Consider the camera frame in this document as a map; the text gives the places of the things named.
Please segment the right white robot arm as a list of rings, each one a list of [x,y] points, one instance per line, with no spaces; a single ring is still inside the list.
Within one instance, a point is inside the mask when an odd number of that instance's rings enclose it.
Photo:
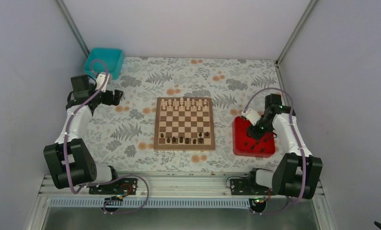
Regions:
[[[281,95],[270,94],[265,97],[265,111],[247,108],[242,118],[251,124],[247,135],[261,140],[265,134],[273,133],[278,138],[280,150],[284,155],[274,171],[254,168],[248,173],[247,190],[258,195],[265,188],[275,195],[311,199],[320,178],[323,163],[314,157],[301,139],[295,112],[291,106],[283,105]]]

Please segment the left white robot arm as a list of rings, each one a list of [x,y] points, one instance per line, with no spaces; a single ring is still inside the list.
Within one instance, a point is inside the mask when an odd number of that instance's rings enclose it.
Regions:
[[[112,75],[101,72],[94,79],[80,75],[71,78],[73,90],[67,97],[67,119],[56,141],[45,146],[46,160],[54,186],[58,189],[77,185],[99,186],[114,194],[120,189],[117,172],[111,165],[95,163],[84,138],[95,109],[103,105],[117,106],[123,96],[120,90],[107,90]]]

